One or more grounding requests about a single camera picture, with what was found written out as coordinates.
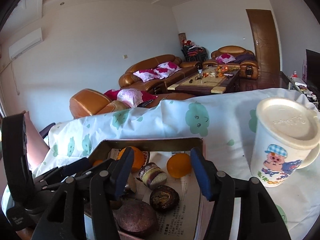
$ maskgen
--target orange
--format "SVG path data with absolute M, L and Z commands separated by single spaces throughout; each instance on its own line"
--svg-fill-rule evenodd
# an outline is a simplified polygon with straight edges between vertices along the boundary
M 103 160 L 96 160 L 96 161 L 92 164 L 92 167 L 98 166 L 100 163 L 103 163 Z
M 167 161 L 167 171 L 176 179 L 186 176 L 191 170 L 190 156 L 186 153 L 177 153 Z
M 139 171 L 142 166 L 145 163 L 145 159 L 144 159 L 144 155 L 143 152 L 140 151 L 138 148 L 134 147 L 134 146 L 130 146 L 132 148 L 132 150 L 134 151 L 134 160 L 133 160 L 133 165 L 132 165 L 132 169 L 131 172 L 137 172 Z M 123 155 L 124 151 L 126 148 L 122 149 L 121 152 L 119 152 L 118 154 L 118 160 L 121 158 L 121 156 Z

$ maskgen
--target floor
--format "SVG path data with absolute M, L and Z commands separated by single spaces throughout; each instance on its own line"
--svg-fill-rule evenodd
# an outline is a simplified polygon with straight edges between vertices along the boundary
M 279 74 L 260 72 L 258 79 L 240 79 L 240 91 L 250 91 L 266 88 L 288 88 L 288 78 L 280 72 Z

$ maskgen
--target brown leather sofa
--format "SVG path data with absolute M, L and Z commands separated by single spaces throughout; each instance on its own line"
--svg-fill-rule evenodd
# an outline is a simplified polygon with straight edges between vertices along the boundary
M 208 66 L 218 66 L 218 62 L 215 60 L 216 57 L 222 55 L 222 54 L 231 54 L 234 57 L 237 57 L 242 54 L 252 54 L 254 53 L 250 50 L 244 49 L 239 46 L 225 46 L 222 47 L 218 50 L 215 50 L 214 52 L 211 53 L 211 59 L 205 61 L 202 63 L 203 67 L 208 67 Z M 251 78 L 251 79 L 257 79 L 259 76 L 259 65 L 257 61 L 253 60 L 245 60 L 241 63 L 227 63 L 226 65 L 228 66 L 236 66 L 240 68 L 240 77 L 246 77 L 246 78 Z
M 162 99 L 185 100 L 194 97 L 193 95 L 184 93 L 170 93 L 157 95 L 157 99 L 153 100 L 146 108 L 157 106 Z M 70 98 L 70 112 L 74 119 L 115 112 L 127 109 L 120 101 L 112 101 L 102 93 L 91 89 L 83 89 Z
M 139 77 L 133 75 L 133 73 L 138 70 L 156 68 L 159 64 L 167 61 L 175 63 L 182 69 L 168 78 L 164 78 L 161 80 L 150 80 L 147 82 L 142 82 Z M 134 64 L 130 68 L 128 68 L 126 72 L 119 78 L 119 85 L 121 88 L 136 88 L 139 90 L 147 91 L 150 94 L 166 93 L 167 87 L 197 72 L 197 66 L 199 64 L 199 61 L 182 62 L 181 58 L 170 54 L 149 58 L 140 61 L 139 63 Z

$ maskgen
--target coffee table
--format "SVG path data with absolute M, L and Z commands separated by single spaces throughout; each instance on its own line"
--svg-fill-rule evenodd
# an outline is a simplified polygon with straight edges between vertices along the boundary
M 215 71 L 216 67 L 208 67 L 203 69 L 203 73 L 209 73 Z M 195 80 L 198 73 L 194 73 L 179 82 L 171 85 L 167 88 L 168 93 L 170 92 L 180 92 L 188 93 L 195 96 L 206 96 L 212 94 L 224 94 L 239 92 L 240 90 L 240 70 L 233 70 L 228 73 L 233 73 L 233 77 L 223 76 L 223 77 L 205 77 L 200 80 Z

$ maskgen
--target screw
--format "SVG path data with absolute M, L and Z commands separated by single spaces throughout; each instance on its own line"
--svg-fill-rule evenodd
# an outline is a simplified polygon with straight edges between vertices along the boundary
M 73 182 L 75 179 L 73 177 L 67 177 L 66 178 L 66 183 L 71 183 Z
M 99 173 L 99 175 L 100 175 L 101 177 L 108 176 L 108 174 L 109 174 L 109 172 L 107 172 L 107 171 L 100 171 L 100 173 Z
M 217 176 L 223 178 L 226 175 L 224 171 L 217 171 Z
M 251 182 L 252 182 L 253 184 L 258 184 L 258 183 L 259 183 L 259 179 L 256 178 L 256 177 L 253 177 L 253 178 L 251 178 Z

